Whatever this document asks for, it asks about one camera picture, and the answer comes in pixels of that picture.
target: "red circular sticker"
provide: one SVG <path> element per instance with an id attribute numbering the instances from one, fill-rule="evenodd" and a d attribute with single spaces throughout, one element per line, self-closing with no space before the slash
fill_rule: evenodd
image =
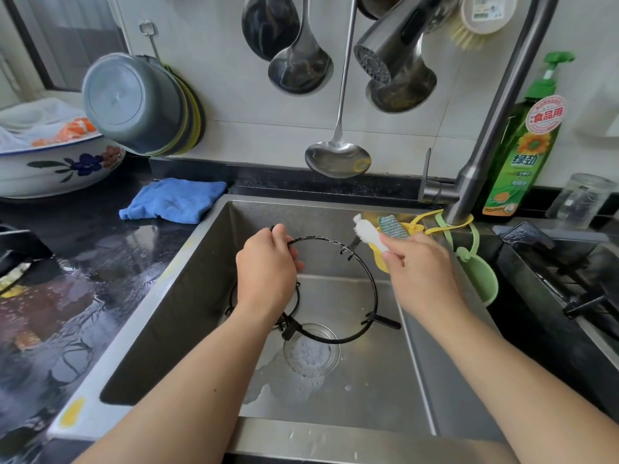
<path id="1" fill-rule="evenodd" d="M 536 102 L 527 115 L 527 130 L 536 135 L 552 132 L 565 116 L 565 99 L 554 94 Z"/>

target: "gray bowl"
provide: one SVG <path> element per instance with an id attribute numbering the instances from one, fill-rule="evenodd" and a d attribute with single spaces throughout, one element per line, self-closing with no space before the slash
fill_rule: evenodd
<path id="1" fill-rule="evenodd" d="M 86 116 L 99 132 L 136 153 L 167 146 L 182 125 L 182 91 L 173 78 L 126 53 L 97 60 L 82 93 Z"/>

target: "hand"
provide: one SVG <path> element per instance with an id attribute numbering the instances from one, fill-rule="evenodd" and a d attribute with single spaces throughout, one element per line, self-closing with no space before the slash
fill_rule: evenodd
<path id="1" fill-rule="evenodd" d="M 400 306 L 420 322 L 430 315 L 466 308 L 449 252 L 423 232 L 407 240 L 381 233 L 383 252 Z"/>
<path id="2" fill-rule="evenodd" d="M 275 225 L 273 231 L 266 227 L 236 254 L 238 307 L 264 314 L 269 325 L 282 315 L 295 292 L 297 272 L 304 267 L 290 241 L 284 225 Z"/>

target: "blue dish towel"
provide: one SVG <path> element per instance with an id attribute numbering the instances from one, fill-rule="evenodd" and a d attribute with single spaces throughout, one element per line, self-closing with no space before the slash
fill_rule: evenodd
<path id="1" fill-rule="evenodd" d="M 119 214 L 121 219 L 162 217 L 175 223 L 197 225 L 224 190 L 225 182 L 163 179 L 143 187 Z"/>

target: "window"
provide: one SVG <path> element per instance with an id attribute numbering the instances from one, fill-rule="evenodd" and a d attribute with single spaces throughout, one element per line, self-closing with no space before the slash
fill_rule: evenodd
<path id="1" fill-rule="evenodd" d="M 4 0 L 49 90 L 80 91 L 89 66 L 126 52 L 108 0 Z"/>

